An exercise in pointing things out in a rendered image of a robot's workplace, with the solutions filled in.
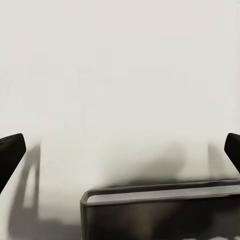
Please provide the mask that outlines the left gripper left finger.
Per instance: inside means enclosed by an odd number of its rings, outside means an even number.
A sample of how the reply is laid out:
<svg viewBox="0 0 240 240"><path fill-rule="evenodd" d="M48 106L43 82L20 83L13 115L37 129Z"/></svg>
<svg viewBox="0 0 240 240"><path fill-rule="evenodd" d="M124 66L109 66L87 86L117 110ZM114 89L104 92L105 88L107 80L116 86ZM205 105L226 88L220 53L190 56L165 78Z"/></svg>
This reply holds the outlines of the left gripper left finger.
<svg viewBox="0 0 240 240"><path fill-rule="evenodd" d="M0 194L27 151L22 133L0 138Z"/></svg>

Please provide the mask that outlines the hardback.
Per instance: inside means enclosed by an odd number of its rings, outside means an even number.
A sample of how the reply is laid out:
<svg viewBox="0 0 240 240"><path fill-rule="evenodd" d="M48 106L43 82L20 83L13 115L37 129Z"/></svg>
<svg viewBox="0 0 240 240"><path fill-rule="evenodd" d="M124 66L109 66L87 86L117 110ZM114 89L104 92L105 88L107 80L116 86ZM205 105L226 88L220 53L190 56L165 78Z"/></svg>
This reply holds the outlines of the hardback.
<svg viewBox="0 0 240 240"><path fill-rule="evenodd" d="M240 179L97 188L81 240L240 240Z"/></svg>

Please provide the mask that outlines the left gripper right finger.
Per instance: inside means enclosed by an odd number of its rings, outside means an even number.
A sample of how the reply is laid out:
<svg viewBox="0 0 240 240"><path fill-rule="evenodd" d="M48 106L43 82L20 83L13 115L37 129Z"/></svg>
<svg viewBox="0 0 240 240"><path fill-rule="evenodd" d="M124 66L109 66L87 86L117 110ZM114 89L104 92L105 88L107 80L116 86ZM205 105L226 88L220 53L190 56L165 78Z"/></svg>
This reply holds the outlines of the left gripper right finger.
<svg viewBox="0 0 240 240"><path fill-rule="evenodd" d="M240 135L228 133L224 151L240 173Z"/></svg>

